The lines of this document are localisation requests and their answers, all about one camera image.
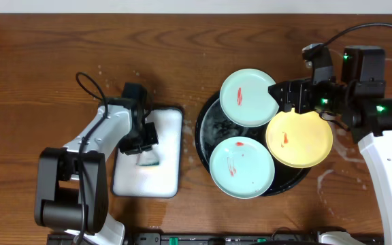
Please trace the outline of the green yellow foamy sponge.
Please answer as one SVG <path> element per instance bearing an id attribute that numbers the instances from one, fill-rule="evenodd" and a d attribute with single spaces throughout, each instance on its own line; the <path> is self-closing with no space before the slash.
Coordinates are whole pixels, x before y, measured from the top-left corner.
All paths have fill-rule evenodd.
<path id="1" fill-rule="evenodd" d="M 153 150 L 140 153 L 136 161 L 136 165 L 140 167 L 156 166 L 159 163 L 159 156 Z"/>

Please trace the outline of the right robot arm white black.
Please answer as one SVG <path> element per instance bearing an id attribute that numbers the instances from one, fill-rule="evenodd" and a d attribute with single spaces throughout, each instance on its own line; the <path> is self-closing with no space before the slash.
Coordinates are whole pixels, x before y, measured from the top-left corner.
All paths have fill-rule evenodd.
<path id="1" fill-rule="evenodd" d="M 333 76 L 329 50 L 309 45 L 303 58 L 312 75 L 269 86 L 280 110 L 338 115 L 353 135 L 369 169 L 385 244 L 392 244 L 392 98 L 385 98 L 385 51 L 378 46 L 347 46 L 341 82 Z"/>

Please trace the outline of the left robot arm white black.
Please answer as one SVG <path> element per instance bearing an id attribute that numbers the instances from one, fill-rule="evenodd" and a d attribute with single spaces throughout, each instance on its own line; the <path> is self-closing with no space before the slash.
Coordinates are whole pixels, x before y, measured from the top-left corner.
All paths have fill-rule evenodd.
<path id="1" fill-rule="evenodd" d="M 124 242 L 124 225 L 108 212 L 106 161 L 115 148 L 131 155 L 157 144 L 145 107 L 145 97 L 108 97 L 79 136 L 42 151 L 34 210 L 39 226 L 73 232 L 76 244 Z"/>

